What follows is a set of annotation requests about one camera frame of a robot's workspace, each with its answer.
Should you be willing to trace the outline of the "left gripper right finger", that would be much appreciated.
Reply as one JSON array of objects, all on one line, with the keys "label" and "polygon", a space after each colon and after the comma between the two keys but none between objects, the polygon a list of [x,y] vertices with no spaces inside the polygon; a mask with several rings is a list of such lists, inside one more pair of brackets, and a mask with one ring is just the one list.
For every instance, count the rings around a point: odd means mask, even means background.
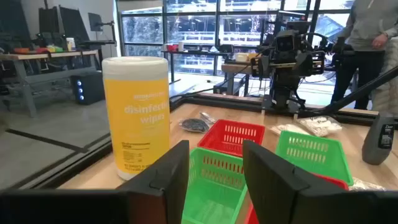
[{"label": "left gripper right finger", "polygon": [[243,167],[259,223],[397,223],[396,191],[342,189],[252,141]]}]

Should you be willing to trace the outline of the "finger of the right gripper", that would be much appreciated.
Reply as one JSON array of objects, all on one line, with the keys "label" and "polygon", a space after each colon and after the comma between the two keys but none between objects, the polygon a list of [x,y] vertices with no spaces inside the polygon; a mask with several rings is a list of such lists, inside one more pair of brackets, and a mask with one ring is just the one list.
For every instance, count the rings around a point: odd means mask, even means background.
[{"label": "finger of the right gripper", "polygon": [[261,57],[261,75],[263,78],[269,78],[269,56],[262,56]]},{"label": "finger of the right gripper", "polygon": [[299,77],[309,77],[313,72],[311,52],[302,52],[296,56],[295,74]]}]

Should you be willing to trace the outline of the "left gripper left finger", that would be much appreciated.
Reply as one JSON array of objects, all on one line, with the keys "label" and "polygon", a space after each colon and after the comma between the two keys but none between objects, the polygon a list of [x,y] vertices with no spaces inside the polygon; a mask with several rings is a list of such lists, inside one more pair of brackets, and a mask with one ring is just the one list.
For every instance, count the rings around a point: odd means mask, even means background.
[{"label": "left gripper left finger", "polygon": [[1,223],[180,223],[189,153],[180,141],[116,189],[3,190]]}]

